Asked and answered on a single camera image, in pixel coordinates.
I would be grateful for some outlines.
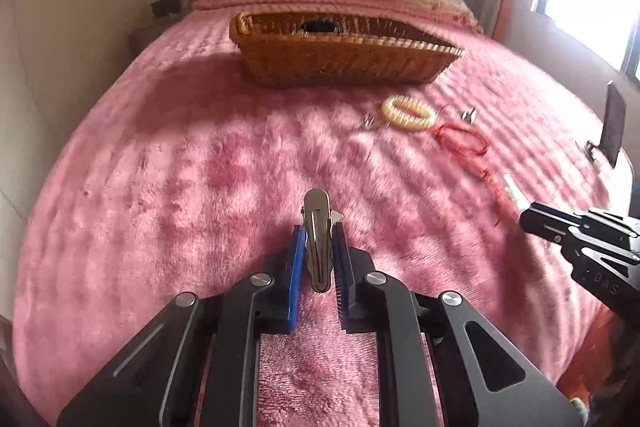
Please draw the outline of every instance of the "black phone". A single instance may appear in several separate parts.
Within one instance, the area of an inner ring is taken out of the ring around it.
[[[591,150],[599,149],[609,161],[612,167],[616,166],[618,153],[622,147],[622,136],[625,132],[626,103],[615,84],[607,84],[607,105],[604,110],[604,123],[600,144],[594,145],[587,142],[587,153],[591,156]]]

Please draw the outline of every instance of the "metal clip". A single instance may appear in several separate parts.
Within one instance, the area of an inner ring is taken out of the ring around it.
[[[316,293],[331,288],[332,258],[331,231],[342,214],[332,211],[329,195],[320,188],[312,188],[305,195],[302,208],[306,228],[306,268],[311,275],[311,286]]]

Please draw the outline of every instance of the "wall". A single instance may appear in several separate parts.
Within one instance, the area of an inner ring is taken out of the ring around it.
[[[513,0],[506,33],[501,41],[574,92],[603,118],[606,87],[611,80],[625,97],[626,127],[623,147],[640,166],[640,88],[598,55],[548,19],[531,11],[537,0]]]
[[[0,315],[11,318],[26,220],[50,166],[129,60],[155,0],[0,0]]]

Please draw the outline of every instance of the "pink blanket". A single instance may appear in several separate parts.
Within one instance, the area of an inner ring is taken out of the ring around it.
[[[552,381],[600,309],[557,248],[511,219],[428,133],[360,130],[402,92],[459,121],[476,106],[486,164],[531,199],[607,206],[610,171],[580,153],[596,117],[545,73],[464,21],[398,0],[200,0],[78,127],[44,185],[15,303],[20,384],[54,422],[173,295],[226,291],[289,240],[303,195],[327,190],[351,245],[410,289],[456,289]],[[241,9],[344,10],[436,30],[466,54],[435,84],[266,90],[228,39]],[[303,286],[300,325],[266,337],[261,425],[376,425],[375,344],[345,335],[335,293]]]

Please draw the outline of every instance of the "wicker basket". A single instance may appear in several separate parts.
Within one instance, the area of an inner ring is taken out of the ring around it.
[[[342,33],[297,33],[325,18]],[[229,35],[268,87],[433,82],[463,51],[391,19],[323,12],[241,13]]]

